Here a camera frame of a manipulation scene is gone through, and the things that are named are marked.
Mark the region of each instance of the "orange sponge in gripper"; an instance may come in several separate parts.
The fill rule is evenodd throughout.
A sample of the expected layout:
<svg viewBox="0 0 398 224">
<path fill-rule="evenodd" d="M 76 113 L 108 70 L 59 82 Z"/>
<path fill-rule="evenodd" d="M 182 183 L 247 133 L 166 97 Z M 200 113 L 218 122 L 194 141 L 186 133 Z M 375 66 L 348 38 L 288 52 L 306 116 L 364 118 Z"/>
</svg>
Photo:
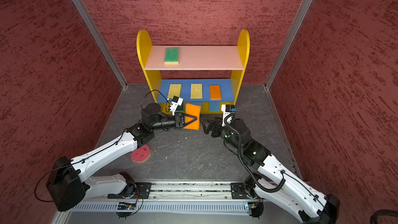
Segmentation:
<svg viewBox="0 0 398 224">
<path fill-rule="evenodd" d="M 192 124 L 187 125 L 184 127 L 185 129 L 192 129 L 192 130 L 199 130 L 199 115 L 200 115 L 200 106 L 186 104 L 185 113 L 197 117 L 197 120 Z M 193 120 L 191 117 L 185 117 L 185 123 L 190 122 Z"/>
</svg>

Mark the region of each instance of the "round red sponge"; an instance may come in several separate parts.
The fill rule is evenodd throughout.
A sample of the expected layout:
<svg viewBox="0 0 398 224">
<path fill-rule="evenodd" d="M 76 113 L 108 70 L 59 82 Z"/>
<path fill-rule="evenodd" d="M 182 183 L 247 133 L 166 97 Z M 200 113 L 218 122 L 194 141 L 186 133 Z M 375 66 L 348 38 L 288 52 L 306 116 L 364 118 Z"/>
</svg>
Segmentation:
<svg viewBox="0 0 398 224">
<path fill-rule="evenodd" d="M 150 148 L 146 144 L 130 153 L 131 160 L 136 163 L 143 163 L 150 157 Z"/>
</svg>

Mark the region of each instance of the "blue sponge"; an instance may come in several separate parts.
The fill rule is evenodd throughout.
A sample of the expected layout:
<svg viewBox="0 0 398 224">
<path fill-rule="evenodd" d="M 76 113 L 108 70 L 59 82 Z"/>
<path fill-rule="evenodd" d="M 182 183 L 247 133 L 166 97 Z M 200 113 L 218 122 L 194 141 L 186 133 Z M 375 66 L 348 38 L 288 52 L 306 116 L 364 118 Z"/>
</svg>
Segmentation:
<svg viewBox="0 0 398 224">
<path fill-rule="evenodd" d="M 209 111 L 210 112 L 219 112 L 220 111 L 220 102 L 219 101 L 209 102 Z"/>
</svg>

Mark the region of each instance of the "yellow sponge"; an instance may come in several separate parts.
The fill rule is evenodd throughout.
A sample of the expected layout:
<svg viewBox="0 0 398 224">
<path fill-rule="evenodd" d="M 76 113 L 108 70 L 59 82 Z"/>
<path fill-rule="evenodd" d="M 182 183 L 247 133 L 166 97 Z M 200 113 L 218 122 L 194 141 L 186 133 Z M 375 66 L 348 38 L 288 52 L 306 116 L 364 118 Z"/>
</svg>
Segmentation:
<svg viewBox="0 0 398 224">
<path fill-rule="evenodd" d="M 197 120 L 192 124 L 187 125 L 184 127 L 185 129 L 192 129 L 192 130 L 199 130 L 199 115 L 200 115 L 200 106 L 186 104 L 185 106 L 185 113 L 197 117 Z M 185 123 L 190 122 L 193 120 L 191 117 L 185 117 Z"/>
<path fill-rule="evenodd" d="M 201 99 L 202 95 L 202 84 L 191 84 L 191 99 Z"/>
<path fill-rule="evenodd" d="M 180 97 L 181 94 L 181 84 L 170 84 L 169 94 L 167 98 L 172 99 L 174 96 Z"/>
</svg>

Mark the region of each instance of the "orange sponge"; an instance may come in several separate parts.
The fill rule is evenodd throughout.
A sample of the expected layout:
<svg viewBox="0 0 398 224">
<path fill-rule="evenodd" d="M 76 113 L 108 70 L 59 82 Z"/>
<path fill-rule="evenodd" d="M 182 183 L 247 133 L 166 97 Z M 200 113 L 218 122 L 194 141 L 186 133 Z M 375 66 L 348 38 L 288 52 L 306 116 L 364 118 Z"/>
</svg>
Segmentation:
<svg viewBox="0 0 398 224">
<path fill-rule="evenodd" d="M 221 100 L 220 85 L 210 85 L 210 99 Z"/>
<path fill-rule="evenodd" d="M 192 105 L 192 104 L 186 104 L 185 113 L 189 114 L 189 115 L 192 115 L 192 116 L 196 116 L 197 120 L 195 122 L 193 122 L 192 124 L 189 124 L 186 127 L 184 127 L 185 129 L 199 130 L 200 109 L 201 109 L 200 106 L 196 106 L 196 105 Z M 193 118 L 185 117 L 185 123 L 188 123 L 191 120 L 193 120 Z"/>
</svg>

